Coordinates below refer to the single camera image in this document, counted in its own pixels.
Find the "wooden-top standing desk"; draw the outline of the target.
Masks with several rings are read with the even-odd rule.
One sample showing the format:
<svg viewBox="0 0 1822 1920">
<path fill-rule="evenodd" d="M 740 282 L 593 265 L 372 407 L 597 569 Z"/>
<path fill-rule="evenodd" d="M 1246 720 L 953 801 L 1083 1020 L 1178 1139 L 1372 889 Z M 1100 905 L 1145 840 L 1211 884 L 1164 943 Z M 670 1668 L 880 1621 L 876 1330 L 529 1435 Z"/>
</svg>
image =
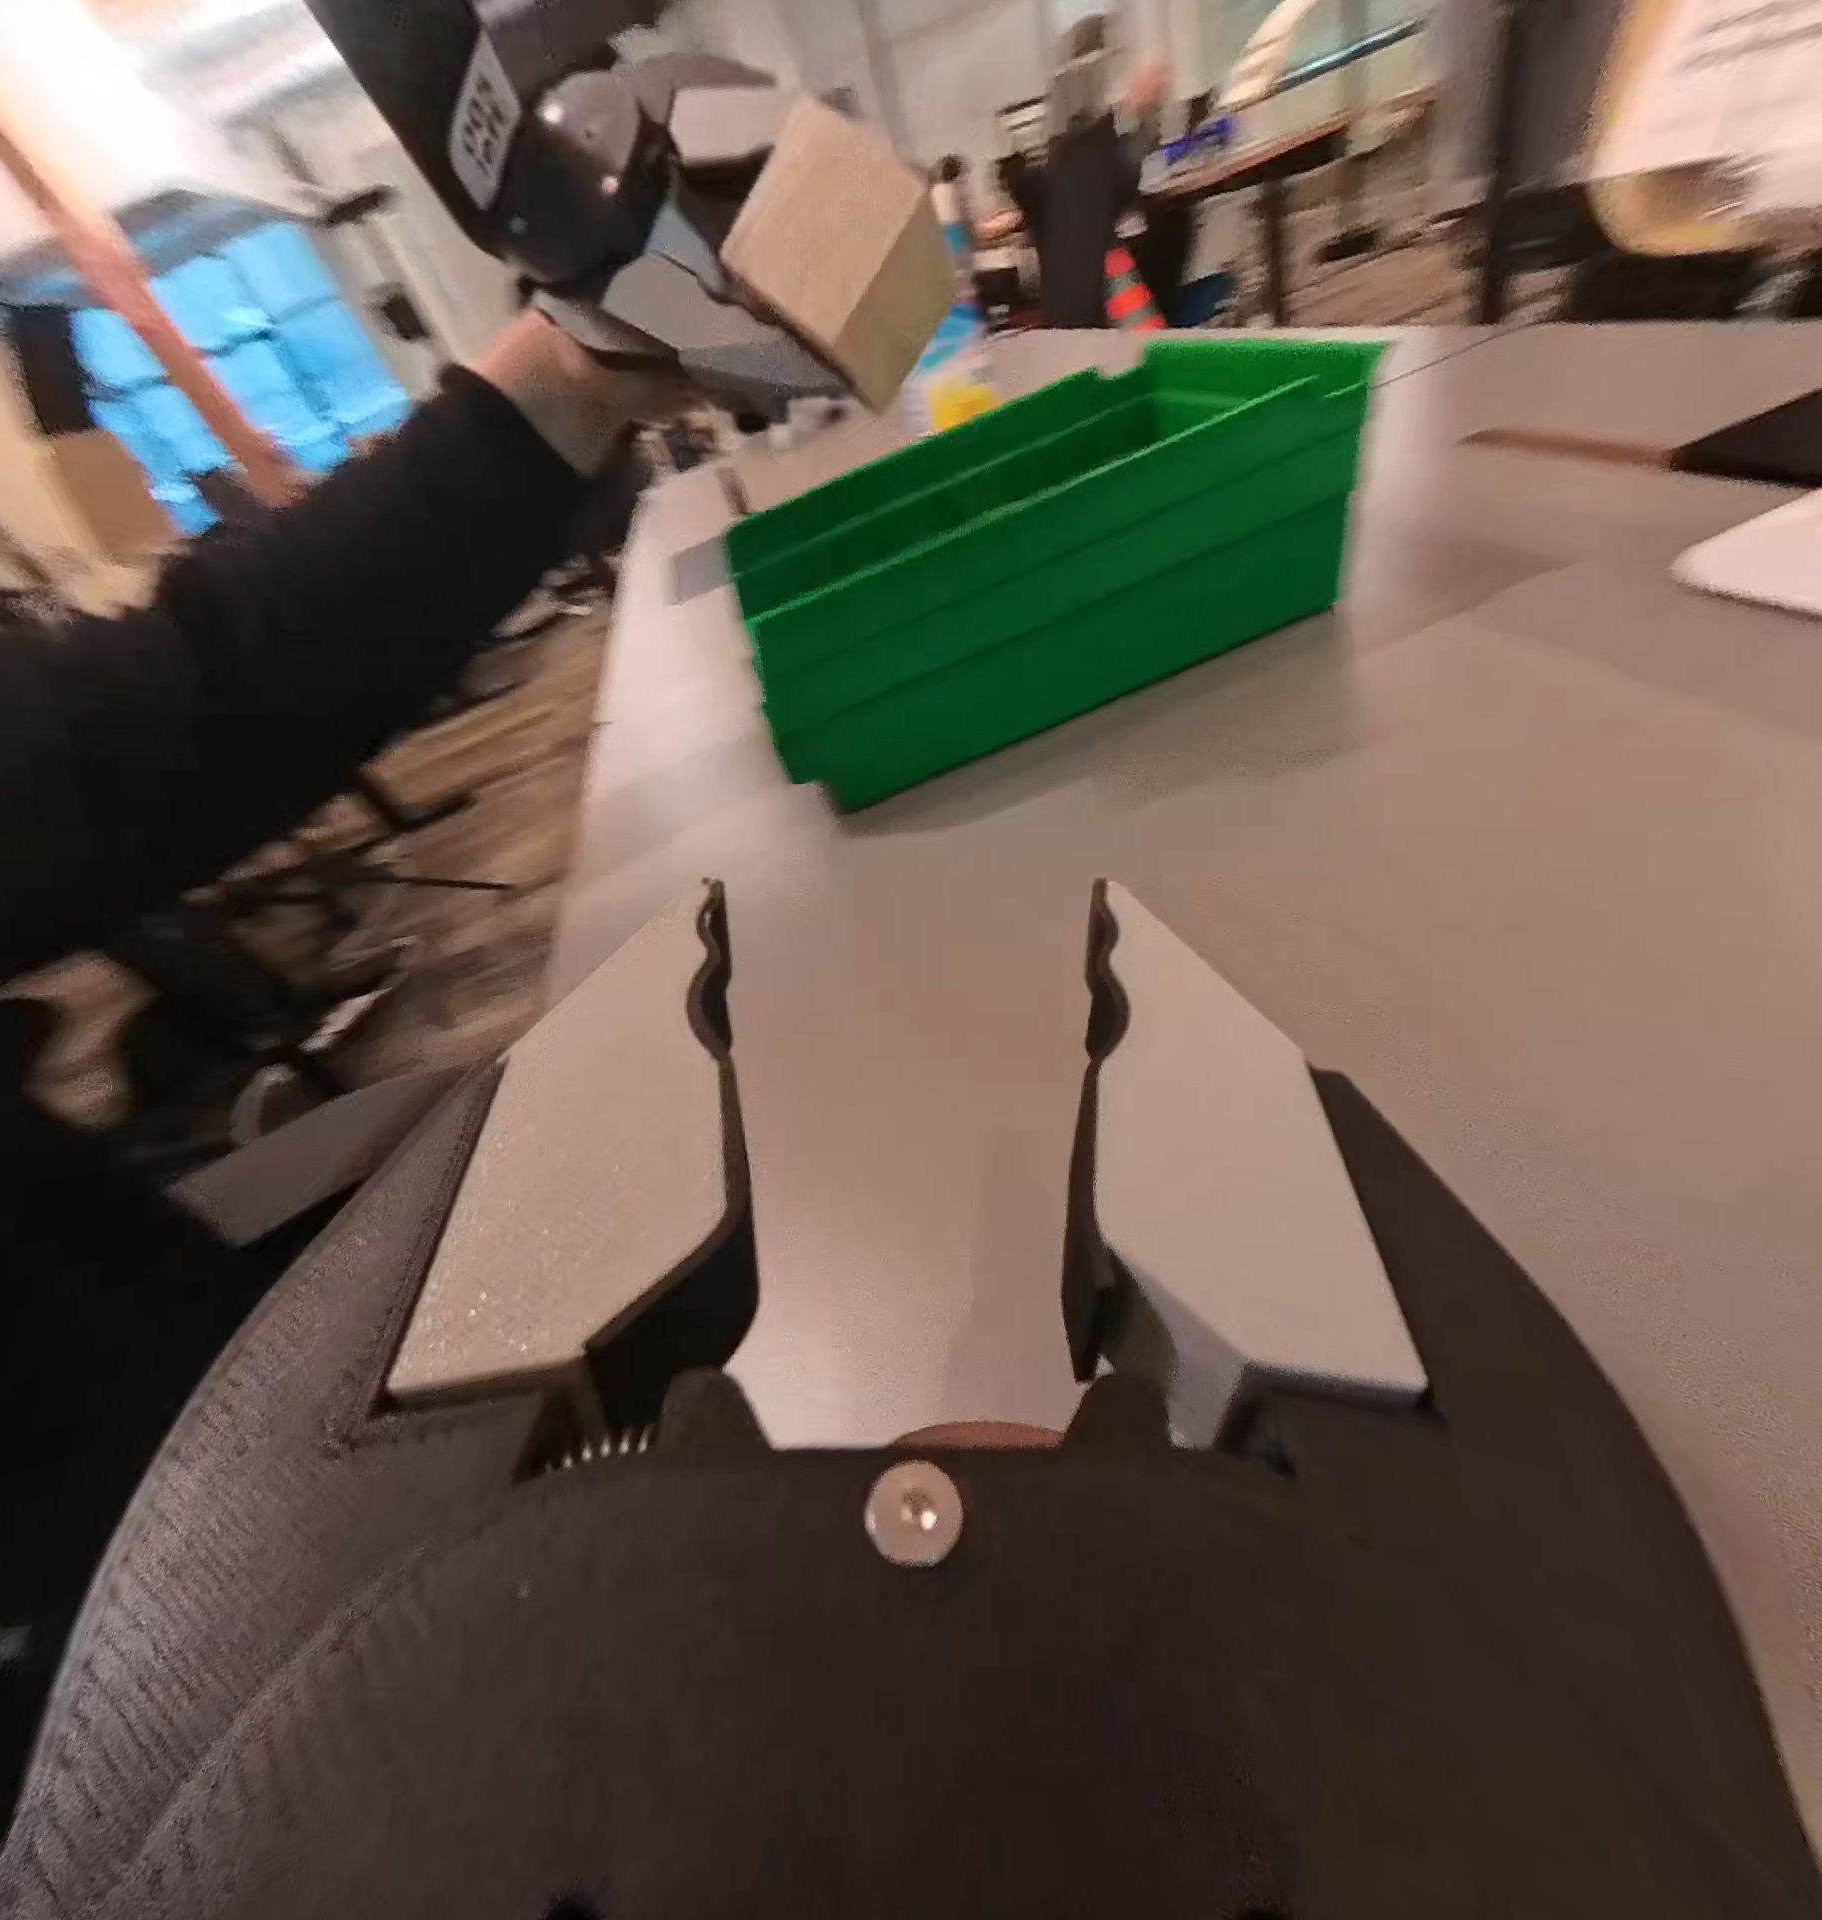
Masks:
<svg viewBox="0 0 1822 1920">
<path fill-rule="evenodd" d="M 1137 187 L 1150 209 L 1196 209 L 1213 199 L 1251 190 L 1263 265 L 1263 313 L 1276 329 L 1292 324 L 1289 184 L 1340 165 L 1353 137 L 1368 124 L 1368 108 L 1342 110 L 1277 139 L 1246 143 L 1205 167 L 1144 179 Z"/>
</svg>

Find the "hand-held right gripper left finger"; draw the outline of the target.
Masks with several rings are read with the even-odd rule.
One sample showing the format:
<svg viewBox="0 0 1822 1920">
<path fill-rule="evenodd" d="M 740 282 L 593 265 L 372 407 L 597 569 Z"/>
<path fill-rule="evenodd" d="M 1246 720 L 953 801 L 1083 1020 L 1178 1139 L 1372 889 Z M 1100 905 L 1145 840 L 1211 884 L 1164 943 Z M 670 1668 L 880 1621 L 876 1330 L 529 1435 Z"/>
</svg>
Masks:
<svg viewBox="0 0 1822 1920">
<path fill-rule="evenodd" d="M 760 1307 L 726 889 L 703 878 L 503 1059 L 385 1379 L 656 1413 Z"/>
</svg>

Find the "wipes canister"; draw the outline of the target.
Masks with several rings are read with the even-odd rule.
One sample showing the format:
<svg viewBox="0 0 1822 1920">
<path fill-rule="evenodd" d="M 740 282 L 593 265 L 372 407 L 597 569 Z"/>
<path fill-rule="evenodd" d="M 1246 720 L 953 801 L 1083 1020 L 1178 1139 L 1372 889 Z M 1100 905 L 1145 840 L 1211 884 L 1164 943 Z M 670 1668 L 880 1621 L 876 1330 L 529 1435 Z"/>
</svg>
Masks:
<svg viewBox="0 0 1822 1920">
<path fill-rule="evenodd" d="M 959 296 L 906 377 L 906 419 L 917 436 L 931 436 L 987 415 L 997 401 L 984 314 Z"/>
</svg>

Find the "person's left hand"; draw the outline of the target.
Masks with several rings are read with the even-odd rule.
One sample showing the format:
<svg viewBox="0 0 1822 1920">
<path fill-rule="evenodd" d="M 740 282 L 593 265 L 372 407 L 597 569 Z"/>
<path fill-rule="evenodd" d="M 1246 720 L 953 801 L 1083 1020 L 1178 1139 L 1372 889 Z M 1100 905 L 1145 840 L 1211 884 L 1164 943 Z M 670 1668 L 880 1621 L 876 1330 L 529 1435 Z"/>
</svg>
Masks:
<svg viewBox="0 0 1822 1920">
<path fill-rule="evenodd" d="M 526 309 L 466 361 L 577 476 L 608 469 L 644 424 L 692 407 L 684 372 L 597 359 L 555 320 Z"/>
</svg>

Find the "diagonal support beam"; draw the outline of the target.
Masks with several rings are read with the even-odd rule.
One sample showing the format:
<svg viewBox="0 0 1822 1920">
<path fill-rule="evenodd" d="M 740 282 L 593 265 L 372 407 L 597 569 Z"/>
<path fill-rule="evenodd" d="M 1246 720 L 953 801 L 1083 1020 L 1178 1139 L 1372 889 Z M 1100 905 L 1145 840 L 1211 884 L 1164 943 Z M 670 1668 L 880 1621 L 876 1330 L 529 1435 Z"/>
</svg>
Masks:
<svg viewBox="0 0 1822 1920">
<path fill-rule="evenodd" d="M 299 494 L 299 474 L 259 435 L 213 378 L 202 353 L 156 301 L 150 276 L 124 233 L 93 211 L 83 192 L 26 141 L 0 95 L 0 168 L 47 223 L 51 235 L 101 309 L 124 320 L 160 371 L 207 427 L 241 473 L 246 490 L 265 508 Z"/>
</svg>

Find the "person's left forearm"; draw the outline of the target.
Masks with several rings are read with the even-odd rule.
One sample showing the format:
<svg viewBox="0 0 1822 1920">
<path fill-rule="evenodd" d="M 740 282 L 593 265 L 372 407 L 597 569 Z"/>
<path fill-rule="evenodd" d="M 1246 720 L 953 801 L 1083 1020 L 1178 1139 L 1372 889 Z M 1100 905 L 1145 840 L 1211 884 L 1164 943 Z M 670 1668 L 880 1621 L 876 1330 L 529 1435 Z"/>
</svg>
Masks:
<svg viewBox="0 0 1822 1920">
<path fill-rule="evenodd" d="M 415 727 L 592 503 L 477 372 L 146 607 L 0 631 L 0 986 L 211 884 Z"/>
</svg>

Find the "printed instruction sheet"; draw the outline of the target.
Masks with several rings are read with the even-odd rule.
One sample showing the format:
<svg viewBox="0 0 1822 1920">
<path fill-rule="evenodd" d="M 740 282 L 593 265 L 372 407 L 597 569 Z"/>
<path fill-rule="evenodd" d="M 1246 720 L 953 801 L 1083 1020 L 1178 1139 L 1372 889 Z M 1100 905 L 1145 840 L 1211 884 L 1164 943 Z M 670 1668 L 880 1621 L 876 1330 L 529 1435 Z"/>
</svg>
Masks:
<svg viewBox="0 0 1822 1920">
<path fill-rule="evenodd" d="M 1822 2 L 1680 5 L 1648 131 L 1666 165 L 1822 167 Z"/>
</svg>

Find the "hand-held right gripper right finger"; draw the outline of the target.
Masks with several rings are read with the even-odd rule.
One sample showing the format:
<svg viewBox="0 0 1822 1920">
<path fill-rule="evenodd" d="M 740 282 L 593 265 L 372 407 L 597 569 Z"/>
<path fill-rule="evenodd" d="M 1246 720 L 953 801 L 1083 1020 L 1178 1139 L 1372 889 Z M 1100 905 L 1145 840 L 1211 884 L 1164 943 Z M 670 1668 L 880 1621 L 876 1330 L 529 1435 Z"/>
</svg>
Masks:
<svg viewBox="0 0 1822 1920">
<path fill-rule="evenodd" d="M 1060 1303 L 1072 1373 L 1237 1448 L 1284 1400 L 1430 1395 L 1303 1050 L 1123 884 L 1089 890 Z"/>
</svg>

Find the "green plastic bin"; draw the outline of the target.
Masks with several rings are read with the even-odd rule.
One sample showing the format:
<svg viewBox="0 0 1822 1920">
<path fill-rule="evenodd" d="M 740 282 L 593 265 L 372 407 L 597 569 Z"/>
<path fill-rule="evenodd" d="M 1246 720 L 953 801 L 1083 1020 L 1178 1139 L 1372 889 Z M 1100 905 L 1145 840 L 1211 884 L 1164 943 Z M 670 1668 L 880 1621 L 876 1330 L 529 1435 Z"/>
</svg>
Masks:
<svg viewBox="0 0 1822 1920">
<path fill-rule="evenodd" d="M 787 778 L 863 811 L 1330 613 L 1383 353 L 1154 335 L 738 521 Z"/>
</svg>

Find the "person's torso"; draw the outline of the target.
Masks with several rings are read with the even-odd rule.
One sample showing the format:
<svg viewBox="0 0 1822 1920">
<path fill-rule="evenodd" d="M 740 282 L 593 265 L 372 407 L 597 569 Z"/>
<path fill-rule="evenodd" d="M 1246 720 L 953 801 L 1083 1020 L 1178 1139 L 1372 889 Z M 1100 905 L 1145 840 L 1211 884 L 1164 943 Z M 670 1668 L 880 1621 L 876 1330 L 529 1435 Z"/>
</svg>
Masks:
<svg viewBox="0 0 1822 1920">
<path fill-rule="evenodd" d="M 55 1027 L 0 1000 L 0 1845 L 108 1541 L 273 1278 L 31 1096 Z"/>
</svg>

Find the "large natural wooden cube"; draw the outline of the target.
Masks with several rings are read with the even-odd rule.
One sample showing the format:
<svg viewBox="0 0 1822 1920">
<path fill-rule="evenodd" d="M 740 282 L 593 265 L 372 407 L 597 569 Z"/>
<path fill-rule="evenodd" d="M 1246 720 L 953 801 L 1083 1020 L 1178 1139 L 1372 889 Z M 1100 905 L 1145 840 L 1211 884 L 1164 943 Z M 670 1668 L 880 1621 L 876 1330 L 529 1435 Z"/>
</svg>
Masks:
<svg viewBox="0 0 1822 1920">
<path fill-rule="evenodd" d="M 876 417 L 895 404 L 957 282 L 924 170 L 871 124 L 806 96 L 790 100 L 720 265 Z"/>
</svg>

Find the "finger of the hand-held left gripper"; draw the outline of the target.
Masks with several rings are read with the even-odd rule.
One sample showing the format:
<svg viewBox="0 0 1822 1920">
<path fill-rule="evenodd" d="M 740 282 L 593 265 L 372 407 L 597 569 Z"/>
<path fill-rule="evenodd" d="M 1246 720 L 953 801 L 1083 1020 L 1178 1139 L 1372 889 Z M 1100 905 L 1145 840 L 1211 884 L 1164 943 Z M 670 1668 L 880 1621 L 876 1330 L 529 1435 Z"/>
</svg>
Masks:
<svg viewBox="0 0 1822 1920">
<path fill-rule="evenodd" d="M 851 131 L 832 99 L 748 68 L 685 76 L 671 92 L 666 134 L 682 170 L 756 170 L 817 153 Z"/>
<path fill-rule="evenodd" d="M 851 397 L 843 377 L 779 324 L 716 294 L 697 272 L 660 253 L 644 253 L 610 276 L 596 314 L 667 353 L 700 392 L 730 411 L 787 411 Z"/>
</svg>

